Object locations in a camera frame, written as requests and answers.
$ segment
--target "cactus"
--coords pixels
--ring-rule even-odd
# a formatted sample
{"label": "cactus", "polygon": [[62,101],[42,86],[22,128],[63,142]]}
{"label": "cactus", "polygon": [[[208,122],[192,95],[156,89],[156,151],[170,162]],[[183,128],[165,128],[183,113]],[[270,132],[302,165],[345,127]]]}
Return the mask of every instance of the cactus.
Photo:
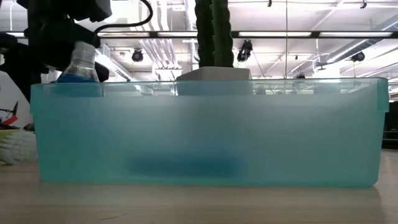
{"label": "cactus", "polygon": [[231,15],[228,9],[228,0],[213,0],[211,11],[213,13],[215,66],[233,67],[233,39],[229,23]]}
{"label": "cactus", "polygon": [[196,0],[199,67],[233,67],[228,0]]}
{"label": "cactus", "polygon": [[196,0],[199,67],[215,66],[211,0]]}

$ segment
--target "table surface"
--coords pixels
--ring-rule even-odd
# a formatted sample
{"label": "table surface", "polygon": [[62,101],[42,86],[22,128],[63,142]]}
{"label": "table surface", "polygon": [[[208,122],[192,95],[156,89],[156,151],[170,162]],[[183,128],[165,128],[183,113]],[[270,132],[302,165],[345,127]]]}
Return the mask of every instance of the table surface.
{"label": "table surface", "polygon": [[366,189],[80,185],[0,166],[0,223],[398,223],[398,151]]}

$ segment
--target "plastic bottle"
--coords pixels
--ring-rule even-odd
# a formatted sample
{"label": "plastic bottle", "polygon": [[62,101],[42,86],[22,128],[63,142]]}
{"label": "plastic bottle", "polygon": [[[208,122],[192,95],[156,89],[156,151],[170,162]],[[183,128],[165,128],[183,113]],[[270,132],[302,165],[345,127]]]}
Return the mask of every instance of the plastic bottle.
{"label": "plastic bottle", "polygon": [[82,41],[75,43],[70,64],[56,83],[100,82],[95,72],[95,48]]}

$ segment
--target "white wall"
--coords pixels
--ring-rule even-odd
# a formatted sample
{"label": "white wall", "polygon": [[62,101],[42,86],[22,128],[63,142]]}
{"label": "white wall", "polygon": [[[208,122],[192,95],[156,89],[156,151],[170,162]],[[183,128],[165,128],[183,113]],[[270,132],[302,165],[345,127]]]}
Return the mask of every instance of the white wall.
{"label": "white wall", "polygon": [[[30,105],[8,74],[0,72],[0,108],[12,110],[17,102],[18,120],[12,123],[11,126],[23,128],[25,125],[33,122],[30,115]],[[0,118],[3,120],[5,120],[7,115],[8,113],[0,111]]]}

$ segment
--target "teal plastic container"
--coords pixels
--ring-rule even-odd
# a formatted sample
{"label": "teal plastic container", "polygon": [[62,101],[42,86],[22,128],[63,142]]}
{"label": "teal plastic container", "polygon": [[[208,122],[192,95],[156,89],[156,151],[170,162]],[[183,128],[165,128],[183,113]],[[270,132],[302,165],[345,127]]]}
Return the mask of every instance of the teal plastic container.
{"label": "teal plastic container", "polygon": [[384,78],[34,85],[40,176],[370,186],[387,86]]}

